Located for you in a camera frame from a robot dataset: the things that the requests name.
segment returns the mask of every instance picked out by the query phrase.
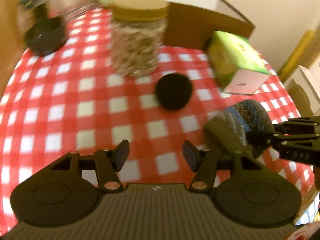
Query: red and white checkered tablecloth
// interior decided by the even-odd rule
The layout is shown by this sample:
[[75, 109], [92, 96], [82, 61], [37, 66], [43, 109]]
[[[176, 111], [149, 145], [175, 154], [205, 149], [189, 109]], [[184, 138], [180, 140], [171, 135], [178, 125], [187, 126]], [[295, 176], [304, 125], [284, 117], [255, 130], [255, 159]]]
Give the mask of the red and white checkered tablecloth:
[[[130, 155], [119, 172], [121, 181], [189, 185], [194, 174], [182, 156], [182, 143], [202, 147], [202, 127], [215, 111], [252, 98], [273, 123], [299, 116], [267, 62], [271, 76], [253, 96], [221, 93], [200, 50], [162, 47], [152, 75], [120, 77], [110, 61], [109, 15], [98, 8], [70, 22], [63, 48], [46, 57], [27, 50], [10, 78], [0, 102], [2, 235], [16, 224], [9, 200], [14, 187], [68, 151], [88, 155], [127, 139]], [[188, 75], [194, 85], [180, 111], [162, 109], [154, 96], [157, 80], [170, 72]], [[280, 160], [274, 150], [259, 160], [295, 184], [302, 196], [314, 182], [310, 166]], [[84, 176], [93, 180], [90, 172]], [[216, 184], [227, 177], [220, 172]]]

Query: knitted fabric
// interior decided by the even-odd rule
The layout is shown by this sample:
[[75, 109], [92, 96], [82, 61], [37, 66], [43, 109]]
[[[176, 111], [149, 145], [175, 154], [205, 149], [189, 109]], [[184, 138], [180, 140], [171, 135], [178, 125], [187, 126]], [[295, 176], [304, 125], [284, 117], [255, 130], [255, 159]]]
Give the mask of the knitted fabric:
[[[254, 100], [244, 100], [234, 105], [234, 108], [239, 112], [245, 122], [249, 125], [251, 131], [274, 133], [275, 129], [269, 118], [267, 111], [263, 106]], [[252, 156], [259, 156], [266, 150], [266, 147], [253, 147]]]
[[204, 136], [207, 144], [219, 148], [224, 154], [247, 153], [259, 158], [265, 147], [253, 147], [246, 140], [246, 132], [274, 132], [268, 113], [254, 100], [244, 100], [219, 111], [205, 124]]
[[245, 138], [243, 125], [227, 111], [218, 112], [204, 125], [204, 136], [212, 150], [223, 154], [243, 152], [252, 156], [252, 147]]

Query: green and white box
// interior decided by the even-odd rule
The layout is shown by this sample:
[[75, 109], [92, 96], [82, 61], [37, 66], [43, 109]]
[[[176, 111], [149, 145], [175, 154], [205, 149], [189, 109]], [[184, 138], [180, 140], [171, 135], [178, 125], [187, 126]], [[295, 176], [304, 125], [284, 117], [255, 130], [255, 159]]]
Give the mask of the green and white box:
[[215, 31], [207, 54], [224, 92], [252, 95], [269, 78], [269, 71], [246, 38]]

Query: person's hand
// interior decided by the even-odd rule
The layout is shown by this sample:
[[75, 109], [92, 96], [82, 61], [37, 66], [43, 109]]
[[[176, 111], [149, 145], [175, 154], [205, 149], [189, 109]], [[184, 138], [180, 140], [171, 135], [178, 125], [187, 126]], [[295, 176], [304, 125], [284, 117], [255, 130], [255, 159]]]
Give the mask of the person's hand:
[[320, 168], [313, 166], [313, 174], [315, 175], [316, 189], [320, 190]]

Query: wall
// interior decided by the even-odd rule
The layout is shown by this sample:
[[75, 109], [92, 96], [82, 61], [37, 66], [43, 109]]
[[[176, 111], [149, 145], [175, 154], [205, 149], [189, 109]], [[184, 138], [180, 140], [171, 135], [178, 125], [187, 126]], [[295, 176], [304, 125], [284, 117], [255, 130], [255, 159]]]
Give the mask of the wall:
[[279, 70], [304, 32], [320, 20], [320, 0], [227, 0], [255, 25], [251, 44]]

